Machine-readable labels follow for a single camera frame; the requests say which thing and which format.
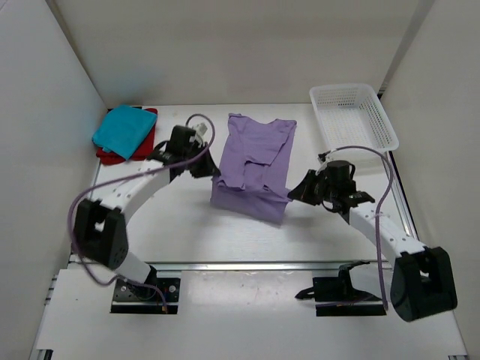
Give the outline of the lavender t-shirt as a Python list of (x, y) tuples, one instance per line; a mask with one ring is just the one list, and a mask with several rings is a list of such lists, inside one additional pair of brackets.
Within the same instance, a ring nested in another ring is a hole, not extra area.
[(263, 124), (230, 113), (229, 135), (212, 179), (212, 206), (280, 225), (290, 199), (286, 188), (297, 122)]

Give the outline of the teal t-shirt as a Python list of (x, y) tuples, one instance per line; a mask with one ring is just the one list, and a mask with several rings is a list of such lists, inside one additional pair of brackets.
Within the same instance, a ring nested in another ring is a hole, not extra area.
[(104, 116), (91, 140), (97, 147), (129, 160), (155, 126), (157, 117), (144, 109), (118, 106)]

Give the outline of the red t-shirt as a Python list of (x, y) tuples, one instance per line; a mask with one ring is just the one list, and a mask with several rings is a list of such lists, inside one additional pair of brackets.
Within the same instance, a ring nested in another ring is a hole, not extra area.
[[(155, 113), (158, 115), (158, 111), (154, 108), (147, 108), (147, 109), (142, 109), (149, 111), (151, 113)], [(154, 147), (154, 140), (155, 140), (155, 126), (151, 129), (149, 132), (148, 136), (146, 139), (142, 142), (140, 147), (134, 152), (132, 157), (129, 160), (125, 160), (119, 155), (109, 152), (107, 150), (103, 150), (102, 148), (97, 147), (97, 152), (96, 156), (100, 159), (100, 162), (104, 165), (114, 165), (114, 164), (120, 164), (125, 161), (142, 161), (145, 160), (146, 157), (151, 153)]]

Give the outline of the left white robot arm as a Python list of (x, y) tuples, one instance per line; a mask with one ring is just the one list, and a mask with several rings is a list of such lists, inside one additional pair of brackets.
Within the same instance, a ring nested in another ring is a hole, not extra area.
[(139, 299), (154, 297), (158, 289), (155, 270), (130, 250), (128, 222), (182, 173), (189, 172), (195, 179), (219, 174), (209, 151), (211, 143), (204, 139), (214, 129), (204, 123), (176, 125), (170, 138), (154, 148), (135, 174), (114, 180), (115, 188), (102, 199), (77, 202), (69, 230), (79, 258), (101, 264), (125, 279)]

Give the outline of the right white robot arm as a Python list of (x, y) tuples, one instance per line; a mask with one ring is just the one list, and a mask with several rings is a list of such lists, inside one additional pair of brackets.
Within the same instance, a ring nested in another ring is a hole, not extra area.
[(321, 316), (383, 315), (372, 303), (386, 299), (408, 323), (454, 310), (458, 298), (448, 253), (407, 235), (383, 214), (370, 194), (357, 190), (355, 170), (348, 161), (330, 161), (309, 170), (288, 197), (312, 206), (329, 203), (328, 211), (370, 240), (392, 268), (380, 271), (379, 264), (364, 260), (346, 263), (335, 277), (314, 278), (296, 298), (314, 299)]

